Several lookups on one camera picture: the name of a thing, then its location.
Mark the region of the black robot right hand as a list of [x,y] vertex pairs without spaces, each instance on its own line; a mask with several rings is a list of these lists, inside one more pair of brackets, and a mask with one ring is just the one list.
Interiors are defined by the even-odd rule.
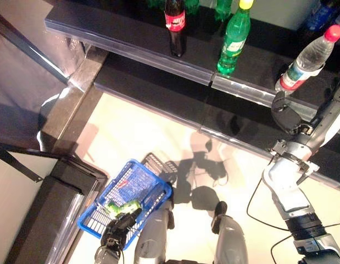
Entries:
[[300,133],[310,135],[314,128],[293,110],[287,103],[284,91],[279,91],[271,105],[271,114],[275,123],[287,134]]

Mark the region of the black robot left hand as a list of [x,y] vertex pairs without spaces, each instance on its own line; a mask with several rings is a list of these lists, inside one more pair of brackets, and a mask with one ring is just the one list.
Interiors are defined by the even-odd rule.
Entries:
[[116,252],[121,252],[126,244],[128,232],[136,223],[136,218],[142,212],[141,208],[129,213],[120,213],[110,221],[101,238],[101,245]]

